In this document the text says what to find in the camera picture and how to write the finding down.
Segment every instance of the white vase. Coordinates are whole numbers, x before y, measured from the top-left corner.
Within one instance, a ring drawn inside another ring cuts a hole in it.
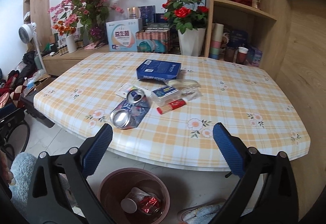
[[[67,44],[67,48],[68,48],[69,53],[73,53],[73,52],[75,52],[77,50],[77,45],[75,43],[73,35],[69,35],[69,36],[66,37],[66,44]]]
[[[206,28],[186,29],[184,34],[178,30],[181,55],[198,57],[202,52]]]

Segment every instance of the white fan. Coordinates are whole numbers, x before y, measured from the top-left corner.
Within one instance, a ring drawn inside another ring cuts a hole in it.
[[[40,52],[40,48],[39,48],[39,43],[37,41],[37,35],[36,35],[36,23],[30,23],[30,24],[24,24],[22,25],[19,30],[19,37],[21,38],[22,42],[24,42],[25,44],[28,44],[32,39],[34,42],[34,46],[36,48],[36,51],[39,55],[40,58],[40,62],[41,65],[43,67],[43,70],[46,72],[45,66],[44,66],[44,62],[42,59],[42,55]]]

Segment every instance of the blue gripper pad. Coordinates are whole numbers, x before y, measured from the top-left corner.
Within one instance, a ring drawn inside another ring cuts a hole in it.
[[[83,155],[82,174],[86,178],[93,175],[113,137],[112,127],[105,123],[94,137],[92,145]]]
[[[232,174],[237,175],[240,178],[243,177],[245,174],[244,158],[237,149],[239,145],[237,144],[238,142],[236,142],[239,140],[242,143],[242,141],[237,137],[231,136],[222,123],[214,125],[213,138],[230,167]]]

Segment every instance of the crushed aluminum can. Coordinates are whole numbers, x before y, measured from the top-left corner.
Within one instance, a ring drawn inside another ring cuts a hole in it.
[[[125,99],[111,112],[110,120],[118,129],[132,129],[138,127],[148,111],[148,107],[132,105]]]
[[[141,89],[132,89],[127,94],[127,101],[131,105],[150,108],[149,101]]]

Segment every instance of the yellow plaid tablecloth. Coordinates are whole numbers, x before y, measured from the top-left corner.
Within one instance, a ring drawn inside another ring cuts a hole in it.
[[[291,160],[308,153],[309,135],[285,94],[261,69],[201,57],[151,53],[95,53],[34,98],[35,108],[81,138],[94,136],[123,98],[125,83],[150,91],[163,83],[137,80],[145,59],[182,63],[181,75],[201,84],[201,98],[160,115],[152,107],[138,128],[113,128],[109,150],[152,164],[192,170],[227,170],[212,137],[222,122],[231,135],[261,153],[285,151]]]

